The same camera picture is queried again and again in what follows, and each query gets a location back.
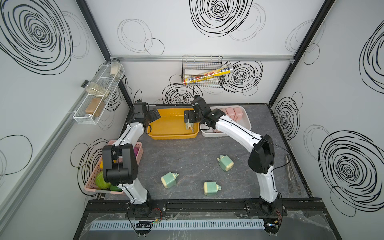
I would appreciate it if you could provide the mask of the green toy cabbage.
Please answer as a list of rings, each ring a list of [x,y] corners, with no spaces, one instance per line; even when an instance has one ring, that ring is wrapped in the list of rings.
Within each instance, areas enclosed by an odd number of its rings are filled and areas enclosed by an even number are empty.
[[[107,190],[111,187],[111,183],[104,180],[103,172],[99,172],[95,178],[95,184],[100,190]]]

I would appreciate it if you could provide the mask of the yellow plastic tray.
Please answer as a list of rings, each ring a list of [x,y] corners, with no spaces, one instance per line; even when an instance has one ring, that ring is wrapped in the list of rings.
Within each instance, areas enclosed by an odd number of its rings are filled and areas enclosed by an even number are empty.
[[[158,109],[161,118],[150,123],[148,135],[154,140],[193,139],[200,131],[200,124],[194,123],[195,132],[186,130],[184,111],[190,108]]]

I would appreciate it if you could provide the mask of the metal tongs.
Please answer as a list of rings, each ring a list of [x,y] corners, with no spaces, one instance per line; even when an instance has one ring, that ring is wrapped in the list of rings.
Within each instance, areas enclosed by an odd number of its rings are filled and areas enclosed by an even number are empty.
[[[291,163],[291,157],[289,154],[285,155],[285,160],[286,160],[286,169],[287,169],[287,176],[288,176],[289,193],[293,193],[294,191],[296,191],[298,195],[301,196],[302,190],[296,178],[296,175],[294,173],[293,165]]]

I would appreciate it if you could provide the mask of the purple toy fruit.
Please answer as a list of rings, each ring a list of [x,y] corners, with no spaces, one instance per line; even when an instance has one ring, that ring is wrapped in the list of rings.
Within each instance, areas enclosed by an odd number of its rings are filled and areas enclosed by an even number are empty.
[[[135,157],[138,155],[139,149],[140,149],[140,148],[134,147]]]

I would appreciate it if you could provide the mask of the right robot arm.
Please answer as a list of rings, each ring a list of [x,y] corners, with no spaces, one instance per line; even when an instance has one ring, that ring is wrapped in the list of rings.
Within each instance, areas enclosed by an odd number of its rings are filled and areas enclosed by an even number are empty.
[[[282,213],[282,197],[274,179],[275,149],[271,136],[261,136],[236,123],[219,109],[211,109],[199,95],[192,100],[192,111],[185,111],[185,122],[200,123],[225,133],[249,153],[248,166],[257,174],[260,186],[260,205],[264,215]]]

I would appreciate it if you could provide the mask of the glass jar on shelf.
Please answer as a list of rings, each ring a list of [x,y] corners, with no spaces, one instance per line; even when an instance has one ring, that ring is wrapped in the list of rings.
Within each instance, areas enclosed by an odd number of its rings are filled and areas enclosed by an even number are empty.
[[[110,64],[110,75],[115,77],[121,68],[121,61],[119,59],[112,59]]]

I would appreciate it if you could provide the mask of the green sharpener round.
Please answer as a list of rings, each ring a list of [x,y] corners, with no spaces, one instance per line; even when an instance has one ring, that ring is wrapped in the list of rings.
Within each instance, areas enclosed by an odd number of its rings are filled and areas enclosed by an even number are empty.
[[[194,130],[194,123],[187,122],[187,123],[185,123],[185,125],[186,125],[186,130],[191,131],[192,133],[195,132],[195,130]]]

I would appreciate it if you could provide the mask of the white plastic tray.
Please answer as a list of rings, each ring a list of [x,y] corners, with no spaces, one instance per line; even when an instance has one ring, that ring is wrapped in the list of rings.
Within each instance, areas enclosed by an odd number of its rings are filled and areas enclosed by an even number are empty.
[[[244,115],[243,115],[243,118],[237,123],[238,125],[246,128],[247,130],[251,130],[252,129],[252,125],[251,125],[251,122],[250,122],[250,119],[247,115],[247,112],[246,110],[241,107],[241,106],[210,106],[210,108],[213,110],[213,109],[220,109],[222,110],[223,112],[226,112],[226,108],[242,108],[243,109],[243,112],[244,112]],[[215,137],[227,137],[228,135],[226,135],[225,133],[214,133],[214,130],[213,129],[209,129],[209,130],[202,130],[202,135],[206,138],[215,138]]]

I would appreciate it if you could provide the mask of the clear bottle on shelf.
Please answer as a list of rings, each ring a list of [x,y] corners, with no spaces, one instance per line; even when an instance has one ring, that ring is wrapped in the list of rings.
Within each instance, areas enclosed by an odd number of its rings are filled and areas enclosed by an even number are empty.
[[[81,85],[86,92],[92,96],[99,96],[100,98],[107,98],[109,96],[110,91],[95,82],[90,82],[85,80]]]

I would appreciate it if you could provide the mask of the yellow toothpaste box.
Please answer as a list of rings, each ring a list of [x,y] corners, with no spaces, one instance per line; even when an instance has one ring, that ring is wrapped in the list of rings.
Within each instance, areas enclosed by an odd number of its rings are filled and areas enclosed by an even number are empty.
[[[217,81],[221,76],[228,75],[232,71],[232,66],[224,66],[215,70],[186,69],[182,83],[185,86],[194,84],[208,84],[209,81]]]

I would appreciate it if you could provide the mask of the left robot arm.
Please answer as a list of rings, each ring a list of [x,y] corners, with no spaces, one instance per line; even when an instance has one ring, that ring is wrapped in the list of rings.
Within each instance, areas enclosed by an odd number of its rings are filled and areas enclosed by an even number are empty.
[[[157,109],[138,100],[128,115],[126,130],[112,145],[103,148],[103,177],[127,195],[131,209],[143,217],[153,211],[152,198],[138,179],[138,162],[135,145],[146,132],[150,123],[160,119]]]

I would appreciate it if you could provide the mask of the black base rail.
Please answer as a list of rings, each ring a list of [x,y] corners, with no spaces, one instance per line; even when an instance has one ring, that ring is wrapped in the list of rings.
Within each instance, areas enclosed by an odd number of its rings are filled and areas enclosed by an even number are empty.
[[[320,211],[325,204],[319,198],[285,198],[276,207],[275,212],[267,212],[258,199],[200,199],[200,200],[153,200],[152,207],[131,205],[127,200],[91,200],[84,211],[90,213],[127,214],[128,217],[163,217],[168,218],[177,213],[221,213],[234,212],[248,217],[277,217],[287,215],[288,211]]]

